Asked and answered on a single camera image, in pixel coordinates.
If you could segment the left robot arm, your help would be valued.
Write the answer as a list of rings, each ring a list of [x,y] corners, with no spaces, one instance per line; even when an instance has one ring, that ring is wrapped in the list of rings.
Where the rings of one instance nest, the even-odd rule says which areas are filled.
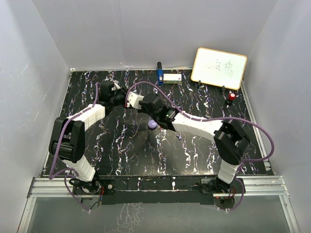
[[[114,81],[95,84],[94,102],[83,110],[54,121],[49,143],[49,153],[54,156],[52,167],[60,159],[73,173],[69,183],[84,192],[99,192],[99,175],[85,156],[86,131],[104,119],[115,106],[123,105],[128,88]]]

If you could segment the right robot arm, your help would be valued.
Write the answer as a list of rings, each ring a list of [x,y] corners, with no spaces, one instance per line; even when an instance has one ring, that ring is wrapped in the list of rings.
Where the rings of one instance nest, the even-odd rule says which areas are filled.
[[[217,178],[206,184],[205,189],[226,193],[234,187],[236,172],[250,145],[250,137],[238,122],[187,117],[176,108],[167,107],[155,93],[139,98],[138,111],[148,114],[165,130],[191,133],[212,141],[222,161]]]

